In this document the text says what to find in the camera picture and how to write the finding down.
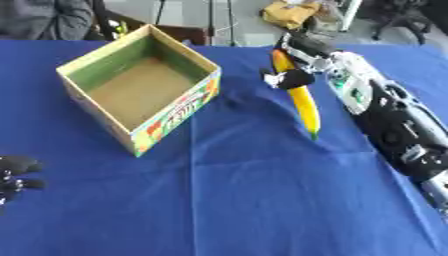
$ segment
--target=person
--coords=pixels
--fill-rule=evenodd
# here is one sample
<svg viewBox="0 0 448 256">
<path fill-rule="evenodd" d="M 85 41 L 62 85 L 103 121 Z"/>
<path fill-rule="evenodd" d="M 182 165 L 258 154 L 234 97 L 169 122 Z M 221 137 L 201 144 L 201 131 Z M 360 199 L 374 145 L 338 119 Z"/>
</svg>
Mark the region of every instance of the person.
<svg viewBox="0 0 448 256">
<path fill-rule="evenodd" d="M 93 26 L 92 0 L 0 0 L 0 38 L 82 40 Z"/>
</svg>

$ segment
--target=dark sleeve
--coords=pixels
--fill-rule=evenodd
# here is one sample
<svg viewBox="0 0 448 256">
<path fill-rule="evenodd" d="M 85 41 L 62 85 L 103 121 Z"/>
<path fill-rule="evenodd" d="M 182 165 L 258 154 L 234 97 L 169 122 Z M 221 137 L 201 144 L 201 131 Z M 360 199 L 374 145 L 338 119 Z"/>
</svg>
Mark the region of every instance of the dark sleeve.
<svg viewBox="0 0 448 256">
<path fill-rule="evenodd" d="M 93 24 L 89 0 L 55 0 L 56 15 L 40 39 L 82 40 Z"/>
</svg>

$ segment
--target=chair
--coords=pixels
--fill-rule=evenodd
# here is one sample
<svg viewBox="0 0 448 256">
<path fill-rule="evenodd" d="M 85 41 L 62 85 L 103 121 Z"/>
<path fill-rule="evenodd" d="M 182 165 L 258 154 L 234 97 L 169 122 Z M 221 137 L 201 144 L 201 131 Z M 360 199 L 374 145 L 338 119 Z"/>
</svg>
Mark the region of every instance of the chair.
<svg viewBox="0 0 448 256">
<path fill-rule="evenodd" d="M 380 40 L 383 30 L 389 27 L 405 27 L 417 37 L 419 44 L 424 44 L 426 39 L 423 34 L 430 32 L 431 21 L 422 16 L 418 9 L 426 5 L 427 0 L 393 0 L 392 3 L 388 2 L 382 6 L 388 17 L 375 28 L 372 38 Z"/>
</svg>

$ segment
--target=white object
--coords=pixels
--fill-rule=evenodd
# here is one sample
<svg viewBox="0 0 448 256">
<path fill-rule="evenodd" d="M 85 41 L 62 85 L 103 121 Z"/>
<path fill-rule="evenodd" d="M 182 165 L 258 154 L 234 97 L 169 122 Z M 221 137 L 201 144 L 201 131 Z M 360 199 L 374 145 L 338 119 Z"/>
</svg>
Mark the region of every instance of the white object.
<svg viewBox="0 0 448 256">
<path fill-rule="evenodd" d="M 362 0 L 351 0 L 348 6 L 347 12 L 344 15 L 344 20 L 342 21 L 341 31 L 346 32 L 352 25 L 353 19 L 355 19 L 356 13 L 362 4 Z"/>
<path fill-rule="evenodd" d="M 290 5 L 298 5 L 303 4 L 305 0 L 283 0 L 283 2 L 290 4 Z"/>
</svg>

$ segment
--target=table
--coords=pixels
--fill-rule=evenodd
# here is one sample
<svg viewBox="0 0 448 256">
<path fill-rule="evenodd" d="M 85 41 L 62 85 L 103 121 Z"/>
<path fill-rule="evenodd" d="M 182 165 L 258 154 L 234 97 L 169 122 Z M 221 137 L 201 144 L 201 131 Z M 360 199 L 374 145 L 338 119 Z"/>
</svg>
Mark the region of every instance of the table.
<svg viewBox="0 0 448 256">
<path fill-rule="evenodd" d="M 99 44 L 0 41 L 0 154 L 38 157 L 49 184 L 0 216 L 0 255 L 448 255 L 447 226 L 322 80 L 310 87 L 323 123 L 313 142 L 288 95 L 260 82 L 269 48 L 196 48 L 222 66 L 220 96 L 135 159 L 54 72 Z M 448 122 L 440 53 L 342 48 Z"/>
</svg>

